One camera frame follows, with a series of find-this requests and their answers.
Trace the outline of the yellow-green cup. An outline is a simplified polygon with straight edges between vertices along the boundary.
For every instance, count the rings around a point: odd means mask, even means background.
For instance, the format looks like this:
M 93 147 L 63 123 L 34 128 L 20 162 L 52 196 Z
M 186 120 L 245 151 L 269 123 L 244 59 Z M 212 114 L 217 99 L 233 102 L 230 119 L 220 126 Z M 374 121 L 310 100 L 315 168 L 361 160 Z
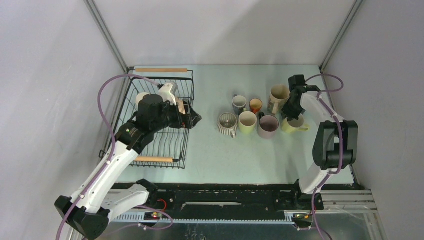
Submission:
M 291 134 L 294 132 L 307 132 L 310 126 L 305 123 L 305 118 L 302 114 L 299 115 L 298 119 L 289 120 L 285 118 L 281 125 L 281 130 L 285 133 Z

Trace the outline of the seashell coral print mug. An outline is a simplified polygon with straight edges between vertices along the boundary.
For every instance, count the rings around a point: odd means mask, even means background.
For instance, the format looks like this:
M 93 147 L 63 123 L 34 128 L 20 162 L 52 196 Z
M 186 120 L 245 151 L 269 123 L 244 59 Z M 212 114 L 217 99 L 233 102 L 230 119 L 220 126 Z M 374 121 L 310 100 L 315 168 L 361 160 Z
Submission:
M 274 85 L 270 90 L 267 110 L 276 115 L 290 98 L 290 89 L 284 84 Z

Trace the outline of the mauve cup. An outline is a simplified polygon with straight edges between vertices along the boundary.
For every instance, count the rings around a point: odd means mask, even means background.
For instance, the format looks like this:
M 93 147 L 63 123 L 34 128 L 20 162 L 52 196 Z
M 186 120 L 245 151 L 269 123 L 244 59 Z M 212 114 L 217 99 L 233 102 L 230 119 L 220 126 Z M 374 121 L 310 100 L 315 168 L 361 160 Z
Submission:
M 272 139 L 280 127 L 279 120 L 273 115 L 258 113 L 257 133 L 263 139 Z

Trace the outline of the white ribbed mug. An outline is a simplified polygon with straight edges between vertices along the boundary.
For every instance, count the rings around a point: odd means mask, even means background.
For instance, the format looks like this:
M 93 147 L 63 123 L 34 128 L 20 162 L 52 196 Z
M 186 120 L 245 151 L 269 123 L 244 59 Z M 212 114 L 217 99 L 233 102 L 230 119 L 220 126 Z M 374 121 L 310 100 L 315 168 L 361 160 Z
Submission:
M 238 129 L 237 117 L 229 112 L 221 114 L 218 118 L 217 129 L 222 135 L 235 139 Z

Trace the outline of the small orange cup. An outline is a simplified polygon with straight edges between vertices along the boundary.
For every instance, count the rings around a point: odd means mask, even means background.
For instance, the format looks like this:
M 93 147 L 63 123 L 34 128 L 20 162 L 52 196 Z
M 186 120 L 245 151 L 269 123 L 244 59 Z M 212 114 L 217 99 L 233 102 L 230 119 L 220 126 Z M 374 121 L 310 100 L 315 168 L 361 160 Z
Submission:
M 253 98 L 249 102 L 249 109 L 252 113 L 258 113 L 263 107 L 263 102 L 259 98 Z

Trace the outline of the grey-blue small cup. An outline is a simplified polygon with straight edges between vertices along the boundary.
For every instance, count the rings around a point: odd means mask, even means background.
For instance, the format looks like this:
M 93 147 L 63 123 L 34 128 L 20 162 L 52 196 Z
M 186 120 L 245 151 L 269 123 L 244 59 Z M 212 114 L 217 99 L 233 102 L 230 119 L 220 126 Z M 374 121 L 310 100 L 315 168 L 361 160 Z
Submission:
M 235 94 L 232 98 L 232 108 L 234 113 L 239 116 L 247 105 L 247 99 L 242 95 Z

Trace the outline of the light green cup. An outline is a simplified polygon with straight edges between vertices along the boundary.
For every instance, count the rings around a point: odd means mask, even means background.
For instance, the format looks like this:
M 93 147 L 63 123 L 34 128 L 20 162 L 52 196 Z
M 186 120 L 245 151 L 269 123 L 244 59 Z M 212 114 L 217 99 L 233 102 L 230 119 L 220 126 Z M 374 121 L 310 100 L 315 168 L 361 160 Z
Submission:
M 238 118 L 238 127 L 242 134 L 251 134 L 257 125 L 257 116 L 255 113 L 244 108 Z

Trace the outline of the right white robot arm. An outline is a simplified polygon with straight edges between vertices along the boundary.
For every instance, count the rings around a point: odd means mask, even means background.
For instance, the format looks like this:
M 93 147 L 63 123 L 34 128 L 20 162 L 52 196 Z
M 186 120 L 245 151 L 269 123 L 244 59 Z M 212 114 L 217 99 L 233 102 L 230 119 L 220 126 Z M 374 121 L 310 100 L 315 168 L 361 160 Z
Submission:
M 358 146 L 358 124 L 339 115 L 323 99 L 325 90 L 309 85 L 304 75 L 288 79 L 289 98 L 281 116 L 286 123 L 300 123 L 304 113 L 310 114 L 317 126 L 312 147 L 313 164 L 307 174 L 298 180 L 298 191 L 291 194 L 291 204 L 304 209 L 333 175 L 355 163 Z

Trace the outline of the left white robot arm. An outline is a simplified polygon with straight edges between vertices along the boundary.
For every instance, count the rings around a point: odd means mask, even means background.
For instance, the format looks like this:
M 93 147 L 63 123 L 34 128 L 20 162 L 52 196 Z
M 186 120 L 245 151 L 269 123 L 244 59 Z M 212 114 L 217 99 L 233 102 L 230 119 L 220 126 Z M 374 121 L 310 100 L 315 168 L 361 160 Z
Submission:
M 117 201 L 105 201 L 124 170 L 136 160 L 155 137 L 166 128 L 193 129 L 202 117 L 186 100 L 171 93 L 140 93 L 133 117 L 112 137 L 112 144 L 99 165 L 71 196 L 60 195 L 54 203 L 62 217 L 60 228 L 68 224 L 87 240 L 99 238 L 109 223 L 126 211 L 158 202 L 155 185 L 149 181 L 126 190 Z

